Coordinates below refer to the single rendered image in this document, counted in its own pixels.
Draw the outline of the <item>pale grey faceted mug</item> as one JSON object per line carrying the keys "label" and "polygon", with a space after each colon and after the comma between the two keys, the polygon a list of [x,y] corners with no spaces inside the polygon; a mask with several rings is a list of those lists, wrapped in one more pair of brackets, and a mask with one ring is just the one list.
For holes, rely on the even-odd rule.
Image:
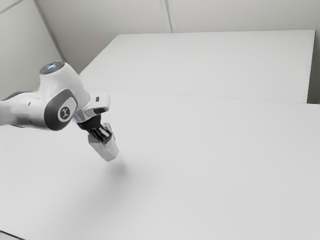
{"label": "pale grey faceted mug", "polygon": [[107,143],[102,143],[95,139],[91,134],[88,134],[88,143],[105,161],[110,162],[117,158],[119,149],[116,145],[116,140],[111,125],[109,123],[103,123],[102,126],[105,130],[110,132],[110,140]]}

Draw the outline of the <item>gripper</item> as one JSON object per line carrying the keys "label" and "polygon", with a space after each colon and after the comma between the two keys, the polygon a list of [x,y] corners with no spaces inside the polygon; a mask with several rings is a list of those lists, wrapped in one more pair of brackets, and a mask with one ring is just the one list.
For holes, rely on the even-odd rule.
{"label": "gripper", "polygon": [[87,121],[77,123],[77,125],[81,130],[89,131],[102,144],[107,144],[112,138],[112,132],[101,125],[101,115],[95,115]]}

